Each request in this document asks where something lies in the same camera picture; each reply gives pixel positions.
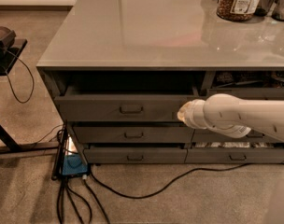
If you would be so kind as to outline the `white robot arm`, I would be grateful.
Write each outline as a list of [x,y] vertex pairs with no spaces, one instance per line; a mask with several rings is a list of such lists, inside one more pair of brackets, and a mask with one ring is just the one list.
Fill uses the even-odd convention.
[[284,143],[284,101],[245,100],[215,94],[183,105],[177,118],[193,129],[208,129],[232,138],[251,130]]

